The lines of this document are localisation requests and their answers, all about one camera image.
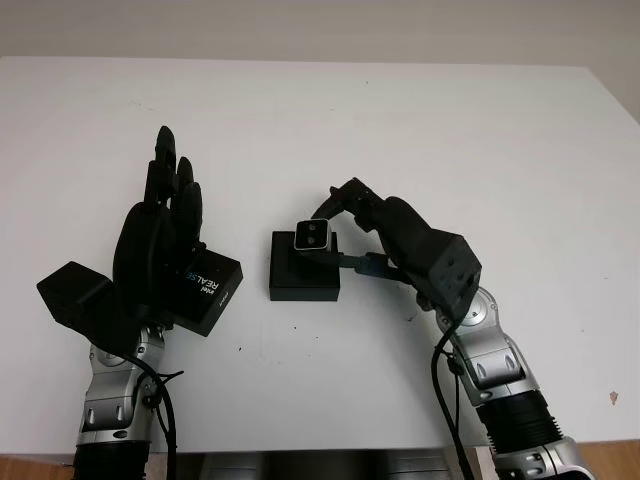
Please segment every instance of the robotic hand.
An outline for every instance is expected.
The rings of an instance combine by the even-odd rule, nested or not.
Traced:
[[[176,428],[165,384],[182,372],[156,373],[164,331],[175,322],[207,336],[242,280],[237,261],[200,241],[200,186],[185,157],[176,171],[167,127],[155,151],[144,201],[129,211],[116,246],[113,282],[69,262],[38,283],[55,321],[92,343],[75,480],[143,479],[154,412],[167,441],[167,478],[175,479]]]
[[[465,479],[473,475],[438,382],[438,360],[448,341],[453,346],[449,368],[461,377],[487,428],[500,479],[595,479],[576,443],[562,435],[549,414],[517,345],[500,328],[497,303],[479,287],[482,267],[465,239],[431,228],[409,204],[396,197],[382,200],[356,178],[330,192],[312,219],[298,224],[290,255],[307,262],[304,281],[313,275],[309,262],[325,269],[354,268],[412,285],[421,308],[435,310],[444,334],[434,350],[431,373]],[[378,232],[386,255],[351,257],[337,251],[328,220],[345,210],[364,231]],[[271,286],[272,299],[294,299],[273,298],[277,289],[273,282]],[[337,299],[337,292],[331,299]]]

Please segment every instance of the white wall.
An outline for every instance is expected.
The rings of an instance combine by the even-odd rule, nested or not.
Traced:
[[[580,65],[640,119],[638,0],[0,0],[0,55]]]

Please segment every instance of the white tabletop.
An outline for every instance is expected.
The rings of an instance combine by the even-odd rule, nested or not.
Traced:
[[[71,259],[110,275],[161,125],[201,183],[203,240],[245,275],[208,338],[167,335],[180,451],[450,442],[410,288],[343,272],[337,303],[269,301],[271,231],[352,176],[465,235],[565,433],[640,436],[640,128],[588,71],[2,58],[0,452],[74,451],[88,342],[35,284]]]

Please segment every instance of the small black block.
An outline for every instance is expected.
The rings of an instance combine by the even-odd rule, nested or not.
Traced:
[[[172,286],[167,303],[175,322],[206,337],[241,281],[240,262],[205,250]]]
[[[295,232],[273,232],[269,296],[273,301],[335,302],[340,293],[340,268],[322,265],[293,248]],[[332,251],[338,237],[332,234]]]

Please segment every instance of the black cable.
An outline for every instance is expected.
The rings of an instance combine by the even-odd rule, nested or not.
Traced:
[[[169,383],[171,380],[173,380],[174,378],[176,378],[177,376],[180,376],[184,373],[184,370],[180,370],[179,372],[176,373],[171,373],[171,374],[165,374],[165,373],[159,373],[158,376],[162,377],[164,380],[162,381],[162,383],[164,383],[165,385],[167,383]],[[158,417],[158,423],[160,424],[160,429],[162,430],[162,433],[164,433],[164,436],[167,436],[167,426],[164,423],[164,418],[162,417],[162,413],[160,413],[160,400],[158,399],[158,401],[155,403],[155,407],[154,410],[156,411],[156,417]]]
[[[156,373],[156,371],[151,368],[151,366],[140,360],[137,357],[132,355],[120,355],[120,357],[127,362],[134,364],[136,367],[140,368],[144,373],[146,373],[153,383],[156,384],[156,388],[162,401],[164,402],[164,408],[167,411],[167,423],[169,427],[166,431],[163,429],[165,433],[165,440],[167,442],[167,480],[176,480],[176,417],[173,412],[173,404],[171,403],[171,397],[169,396],[169,391],[164,384],[160,375]]]
[[[551,465],[553,465],[553,473],[557,477],[558,476],[558,469],[556,468],[556,462],[553,461],[553,457],[549,453],[549,450],[547,450],[547,447],[543,445],[542,448],[544,448],[544,451],[547,452],[547,455],[549,455],[549,460],[551,460]]]
[[[451,413],[449,412],[449,408],[447,408],[447,402],[444,399],[442,389],[440,388],[440,381],[438,380],[438,361],[440,360],[440,355],[444,353],[445,345],[463,320],[464,317],[453,322],[447,329],[447,331],[444,332],[444,335],[442,335],[442,338],[436,345],[431,357],[431,378],[433,380],[433,389],[436,392],[436,398],[438,399],[438,403],[440,404],[440,408],[442,409],[442,414],[444,415],[444,419],[447,422],[447,426],[449,427],[449,432],[451,433],[451,437],[453,438],[453,444],[456,447],[458,464],[460,465],[460,469],[462,470],[462,476],[465,480],[473,480],[471,465],[469,465],[469,460],[467,460],[467,454],[465,453],[464,447],[462,446],[462,441],[460,440],[460,435],[458,435],[456,425],[451,419]]]
[[[460,435],[460,376],[456,375],[456,433]]]

